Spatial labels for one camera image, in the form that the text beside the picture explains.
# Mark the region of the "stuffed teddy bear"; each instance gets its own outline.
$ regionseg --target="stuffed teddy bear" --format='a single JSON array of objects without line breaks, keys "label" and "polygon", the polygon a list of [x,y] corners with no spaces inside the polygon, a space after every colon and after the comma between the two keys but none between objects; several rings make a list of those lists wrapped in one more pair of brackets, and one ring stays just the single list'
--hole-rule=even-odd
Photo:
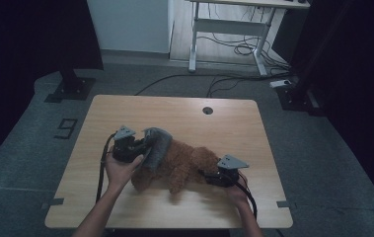
[{"label": "stuffed teddy bear", "polygon": [[175,139],[168,143],[169,148],[156,169],[140,166],[134,172],[131,183],[138,191],[146,190],[155,179],[168,177],[169,191],[174,195],[187,181],[205,183],[198,170],[209,174],[217,173],[219,158],[211,150],[206,147],[192,147]]}]

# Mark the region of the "white wall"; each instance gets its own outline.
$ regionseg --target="white wall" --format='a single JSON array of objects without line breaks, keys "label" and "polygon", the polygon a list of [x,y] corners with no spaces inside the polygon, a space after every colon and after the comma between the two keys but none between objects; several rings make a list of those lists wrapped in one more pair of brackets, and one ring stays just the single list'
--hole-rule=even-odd
[{"label": "white wall", "polygon": [[173,0],[88,0],[100,49],[169,53]]}]

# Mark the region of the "gray cloth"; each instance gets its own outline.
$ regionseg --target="gray cloth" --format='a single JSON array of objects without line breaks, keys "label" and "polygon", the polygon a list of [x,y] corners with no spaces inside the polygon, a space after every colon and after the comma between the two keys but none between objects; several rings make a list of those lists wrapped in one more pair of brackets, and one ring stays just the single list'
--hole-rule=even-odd
[{"label": "gray cloth", "polygon": [[155,172],[168,152],[172,135],[164,129],[150,127],[144,130],[144,140],[147,144],[151,144],[151,147],[144,155],[142,166]]}]

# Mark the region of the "human arm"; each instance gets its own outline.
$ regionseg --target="human arm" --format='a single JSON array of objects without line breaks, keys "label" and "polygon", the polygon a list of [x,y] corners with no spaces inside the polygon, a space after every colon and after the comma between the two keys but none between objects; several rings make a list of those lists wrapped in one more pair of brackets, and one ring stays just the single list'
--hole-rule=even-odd
[{"label": "human arm", "polygon": [[[241,177],[239,179],[239,184],[243,187],[247,186],[246,176],[240,171]],[[236,186],[232,186],[225,189],[227,196],[232,201],[232,203],[238,208],[240,218],[242,220],[242,226],[245,230],[246,237],[263,237],[260,226],[252,213],[251,207],[248,203],[248,197],[246,194]]]},{"label": "human arm", "polygon": [[143,156],[140,155],[132,163],[121,163],[113,159],[111,153],[107,155],[108,188],[76,229],[75,233],[73,233],[73,237],[95,237],[102,235],[116,199],[131,179],[135,167],[140,164],[142,159]]}]

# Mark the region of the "wooden table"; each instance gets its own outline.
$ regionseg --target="wooden table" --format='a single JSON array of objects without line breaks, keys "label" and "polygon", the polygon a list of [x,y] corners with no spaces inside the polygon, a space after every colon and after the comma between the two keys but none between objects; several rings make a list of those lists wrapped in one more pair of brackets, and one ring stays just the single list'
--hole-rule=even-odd
[{"label": "wooden table", "polygon": [[[213,114],[206,115],[205,107]],[[174,139],[246,161],[251,167],[243,173],[258,205],[261,228],[292,225],[289,208],[277,206],[286,198],[254,101],[102,95],[92,102],[55,194],[64,198],[63,204],[50,207],[46,226],[76,228],[94,206],[105,142],[122,124],[137,131],[136,138],[143,137],[144,128],[161,127]],[[221,188],[188,183],[171,196],[163,179],[141,194],[128,183],[107,227],[239,228],[241,222]]]},{"label": "wooden table", "polygon": [[[277,8],[285,9],[308,9],[310,4],[306,1],[305,3],[299,3],[297,0],[292,2],[285,0],[188,0],[192,3],[196,3],[195,15],[193,19],[192,29],[192,45],[189,53],[189,72],[195,71],[196,65],[196,36],[198,32],[204,33],[219,33],[229,35],[244,35],[259,37],[261,40],[258,43],[256,50],[253,55],[255,62],[257,63],[258,70],[261,76],[266,76],[266,70],[263,65],[262,50],[266,40],[267,34],[269,33],[270,25],[272,23],[275,10]],[[229,4],[229,5],[247,5],[247,6],[259,6],[272,8],[266,22],[242,22],[242,21],[226,21],[219,19],[200,19],[198,17],[199,3],[215,3],[215,4]]]}]

